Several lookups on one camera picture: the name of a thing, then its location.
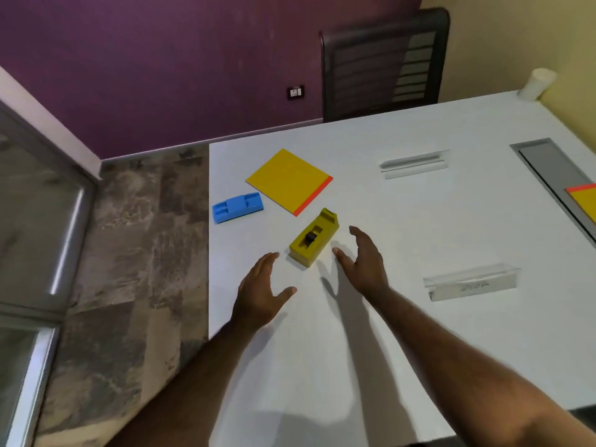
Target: hand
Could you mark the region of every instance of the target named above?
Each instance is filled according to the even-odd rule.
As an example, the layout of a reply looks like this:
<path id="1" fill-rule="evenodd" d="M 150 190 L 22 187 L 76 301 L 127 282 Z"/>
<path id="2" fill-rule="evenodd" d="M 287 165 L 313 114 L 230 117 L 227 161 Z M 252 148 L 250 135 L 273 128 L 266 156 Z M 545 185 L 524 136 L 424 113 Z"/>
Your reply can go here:
<path id="1" fill-rule="evenodd" d="M 358 245 L 356 262 L 339 248 L 333 248 L 333 253 L 350 283 L 362 296 L 370 300 L 389 289 L 383 257 L 366 233 L 354 226 L 350 226 L 350 233 L 356 237 Z"/>
<path id="2" fill-rule="evenodd" d="M 256 332 L 269 323 L 296 293 L 295 287 L 288 287 L 278 296 L 273 296 L 271 272 L 278 257 L 279 253 L 265 254 L 242 279 L 232 310 L 232 322 Z"/>

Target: yellow wall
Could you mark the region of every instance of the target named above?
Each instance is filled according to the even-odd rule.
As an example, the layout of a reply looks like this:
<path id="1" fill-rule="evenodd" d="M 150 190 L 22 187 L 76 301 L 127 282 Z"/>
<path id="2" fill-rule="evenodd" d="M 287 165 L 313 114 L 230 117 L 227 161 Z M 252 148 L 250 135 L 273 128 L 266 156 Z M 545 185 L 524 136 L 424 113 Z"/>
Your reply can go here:
<path id="1" fill-rule="evenodd" d="M 596 0 L 423 0 L 451 13 L 440 100 L 520 89 L 547 67 L 542 102 L 596 150 Z"/>

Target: transparent plastic holder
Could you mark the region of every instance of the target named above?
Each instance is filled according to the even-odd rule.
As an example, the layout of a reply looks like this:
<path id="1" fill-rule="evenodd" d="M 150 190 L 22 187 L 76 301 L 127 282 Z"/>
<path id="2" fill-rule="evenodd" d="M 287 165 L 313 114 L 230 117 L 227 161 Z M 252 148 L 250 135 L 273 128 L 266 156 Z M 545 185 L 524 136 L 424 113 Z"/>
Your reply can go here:
<path id="1" fill-rule="evenodd" d="M 520 270 L 506 263 L 498 263 L 424 278 L 424 286 L 432 301 L 450 300 L 516 288 Z"/>

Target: white cup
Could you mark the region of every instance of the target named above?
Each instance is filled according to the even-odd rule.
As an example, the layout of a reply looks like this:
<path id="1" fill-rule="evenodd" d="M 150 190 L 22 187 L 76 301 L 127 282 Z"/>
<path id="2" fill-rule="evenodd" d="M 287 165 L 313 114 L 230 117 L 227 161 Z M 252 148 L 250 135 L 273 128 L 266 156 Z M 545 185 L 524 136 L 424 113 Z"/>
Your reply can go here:
<path id="1" fill-rule="evenodd" d="M 534 69 L 526 86 L 517 93 L 517 96 L 522 100 L 534 102 L 555 82 L 557 76 L 558 74 L 553 70 Z"/>

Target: white table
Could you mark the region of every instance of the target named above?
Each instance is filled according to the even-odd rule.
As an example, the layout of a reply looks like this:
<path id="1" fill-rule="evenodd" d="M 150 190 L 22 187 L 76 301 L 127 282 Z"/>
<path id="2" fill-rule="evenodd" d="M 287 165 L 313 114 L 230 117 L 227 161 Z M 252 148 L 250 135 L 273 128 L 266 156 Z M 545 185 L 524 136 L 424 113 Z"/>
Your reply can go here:
<path id="1" fill-rule="evenodd" d="M 338 214 L 336 242 L 355 252 L 348 225 L 368 232 L 391 285 L 449 329 L 565 408 L 596 403 L 596 249 L 510 148 L 542 138 L 596 181 L 596 156 L 514 93 L 212 144 L 211 205 L 254 191 L 245 179 L 282 147 L 334 177 L 299 217 L 264 196 L 261 212 L 210 221 L 210 336 L 267 251 L 282 253 L 273 291 L 299 289 L 242 357 L 212 445 L 389 447 L 453 435 L 381 318 L 338 283 L 331 246 L 307 270 L 287 257 L 323 207 Z M 380 175 L 382 161 L 447 149 L 448 169 Z M 517 289 L 431 302 L 422 283 L 499 262 L 521 268 Z"/>

